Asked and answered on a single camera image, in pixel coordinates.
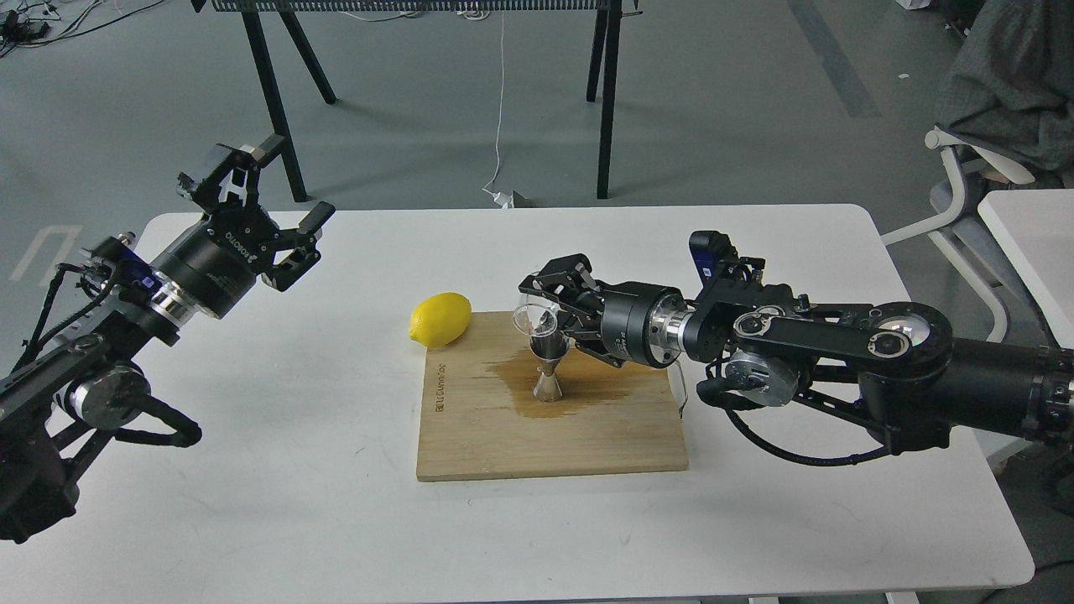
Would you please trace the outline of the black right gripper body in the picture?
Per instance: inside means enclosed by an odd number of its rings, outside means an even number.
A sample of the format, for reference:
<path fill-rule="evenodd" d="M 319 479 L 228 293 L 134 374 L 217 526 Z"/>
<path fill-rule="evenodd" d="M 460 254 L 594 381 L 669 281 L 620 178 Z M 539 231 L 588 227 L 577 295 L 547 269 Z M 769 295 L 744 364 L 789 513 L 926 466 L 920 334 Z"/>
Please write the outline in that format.
<path fill-rule="evenodd" d="M 687 314 L 681 290 L 634 281 L 615 285 L 599 281 L 598 285 L 601 320 L 597 339 L 587 343 L 587 356 L 616 368 L 628 361 L 640 366 L 671 366 L 681 347 L 668 340 L 668 325 Z"/>

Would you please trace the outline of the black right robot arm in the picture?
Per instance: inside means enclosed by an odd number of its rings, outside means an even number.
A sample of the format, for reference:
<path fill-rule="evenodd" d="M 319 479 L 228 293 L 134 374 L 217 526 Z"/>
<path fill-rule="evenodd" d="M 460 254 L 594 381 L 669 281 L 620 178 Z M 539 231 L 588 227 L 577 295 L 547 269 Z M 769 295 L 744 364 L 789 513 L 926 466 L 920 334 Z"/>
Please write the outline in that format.
<path fill-rule="evenodd" d="M 929 305 L 814 305 L 787 285 L 766 285 L 761 258 L 728 236 L 695 231 L 688 248 L 701 291 L 593 278 L 584 255 L 550 260 L 520 283 L 550 303 L 543 332 L 610 366 L 705 364 L 696 394 L 725 409 L 761 450 L 806 466 L 847 466 L 945 448 L 969 427 L 1047 445 L 1071 444 L 1071 351 L 957 339 Z M 756 435 L 744 409 L 797 402 L 863 427 L 879 448 L 814 458 Z"/>

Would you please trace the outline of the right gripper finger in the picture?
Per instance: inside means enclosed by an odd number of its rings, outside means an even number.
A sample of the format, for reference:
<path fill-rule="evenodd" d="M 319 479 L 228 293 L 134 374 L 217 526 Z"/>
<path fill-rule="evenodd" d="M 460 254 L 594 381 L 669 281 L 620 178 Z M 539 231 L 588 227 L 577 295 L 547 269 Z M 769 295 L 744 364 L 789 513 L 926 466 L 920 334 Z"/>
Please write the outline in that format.
<path fill-rule="evenodd" d="M 607 348 L 595 331 L 561 329 L 555 315 L 541 315 L 529 333 L 529 350 L 545 361 L 557 361 L 567 355 L 571 343 L 595 358 L 607 356 Z"/>
<path fill-rule="evenodd" d="M 551 259 L 519 284 L 522 294 L 536 294 L 567 312 L 603 312 L 603 286 L 592 275 L 583 253 Z"/>

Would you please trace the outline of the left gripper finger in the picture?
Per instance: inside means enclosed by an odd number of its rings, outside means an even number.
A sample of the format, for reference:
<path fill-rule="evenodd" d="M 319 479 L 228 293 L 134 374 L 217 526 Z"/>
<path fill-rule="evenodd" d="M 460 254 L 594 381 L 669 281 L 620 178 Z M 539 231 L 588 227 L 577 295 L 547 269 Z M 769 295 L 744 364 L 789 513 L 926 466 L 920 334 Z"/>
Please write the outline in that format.
<path fill-rule="evenodd" d="M 202 210 L 195 225 L 203 227 L 214 219 L 237 215 L 243 225 L 266 222 L 276 228 L 277 222 L 258 203 L 258 177 L 261 169 L 279 157 L 285 142 L 284 135 L 272 134 L 258 146 L 230 148 L 218 143 L 212 146 L 195 175 L 182 172 L 176 191 Z"/>
<path fill-rule="evenodd" d="M 295 228 L 276 229 L 272 238 L 258 242 L 258 275 L 273 289 L 287 291 L 295 282 L 318 264 L 321 255 L 317 249 L 320 229 L 335 214 L 336 207 L 319 202 L 303 217 Z"/>

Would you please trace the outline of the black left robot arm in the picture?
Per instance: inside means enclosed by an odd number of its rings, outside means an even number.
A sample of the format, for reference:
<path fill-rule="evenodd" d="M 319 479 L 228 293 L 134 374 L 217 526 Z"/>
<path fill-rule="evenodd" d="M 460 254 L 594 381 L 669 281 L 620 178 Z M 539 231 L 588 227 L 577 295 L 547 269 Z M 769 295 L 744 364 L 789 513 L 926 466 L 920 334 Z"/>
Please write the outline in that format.
<path fill-rule="evenodd" d="M 218 144 L 202 174 L 180 174 L 178 195 L 201 217 L 150 263 L 126 232 L 81 265 L 56 267 L 34 333 L 3 379 L 3 540 L 21 544 L 74 515 L 77 481 L 111 442 L 185 448 L 202 437 L 151 394 L 133 359 L 151 340 L 174 345 L 198 313 L 224 317 L 257 281 L 284 292 L 318 263 L 334 207 L 320 202 L 284 229 L 258 203 L 258 177 L 285 144 L 278 134 Z"/>

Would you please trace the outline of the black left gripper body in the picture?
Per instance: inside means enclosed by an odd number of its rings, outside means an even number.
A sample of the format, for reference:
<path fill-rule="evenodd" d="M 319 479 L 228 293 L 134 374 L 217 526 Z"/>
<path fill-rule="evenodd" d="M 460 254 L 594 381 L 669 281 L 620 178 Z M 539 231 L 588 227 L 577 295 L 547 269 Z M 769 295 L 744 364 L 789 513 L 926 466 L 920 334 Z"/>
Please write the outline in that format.
<path fill-rule="evenodd" d="M 151 264 L 205 314 L 221 320 L 268 272 L 275 257 L 268 243 L 278 236 L 279 224 L 268 216 L 205 217 Z"/>

